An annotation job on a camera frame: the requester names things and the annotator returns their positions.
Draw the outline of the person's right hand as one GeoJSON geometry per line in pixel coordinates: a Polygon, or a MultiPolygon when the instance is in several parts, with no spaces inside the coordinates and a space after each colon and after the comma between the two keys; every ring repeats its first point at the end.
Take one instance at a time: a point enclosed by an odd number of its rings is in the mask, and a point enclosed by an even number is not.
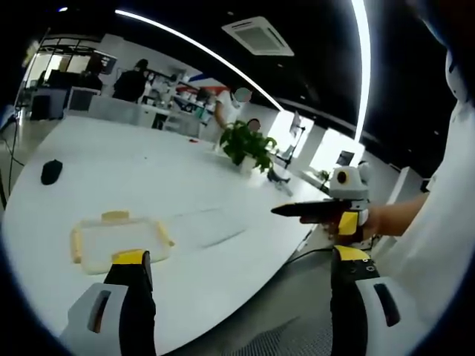
{"type": "Polygon", "coordinates": [[[367,209],[367,219],[362,225],[363,240],[370,240],[373,236],[379,234],[379,226],[381,225],[381,207],[370,206],[367,209]]]}

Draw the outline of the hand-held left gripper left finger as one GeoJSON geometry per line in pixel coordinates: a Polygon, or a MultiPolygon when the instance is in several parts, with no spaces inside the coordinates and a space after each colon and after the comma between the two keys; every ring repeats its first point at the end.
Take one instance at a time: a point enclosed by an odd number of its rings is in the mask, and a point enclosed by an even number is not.
{"type": "Polygon", "coordinates": [[[105,280],[70,307],[59,340],[72,355],[155,355],[152,292],[150,253],[115,254],[105,280]]]}

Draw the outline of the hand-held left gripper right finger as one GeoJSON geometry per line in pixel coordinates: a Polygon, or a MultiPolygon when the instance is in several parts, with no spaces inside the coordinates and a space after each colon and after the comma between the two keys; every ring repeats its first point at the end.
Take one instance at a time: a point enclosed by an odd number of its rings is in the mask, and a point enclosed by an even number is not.
{"type": "Polygon", "coordinates": [[[334,245],[332,355],[407,355],[408,295],[364,251],[334,245]]]}

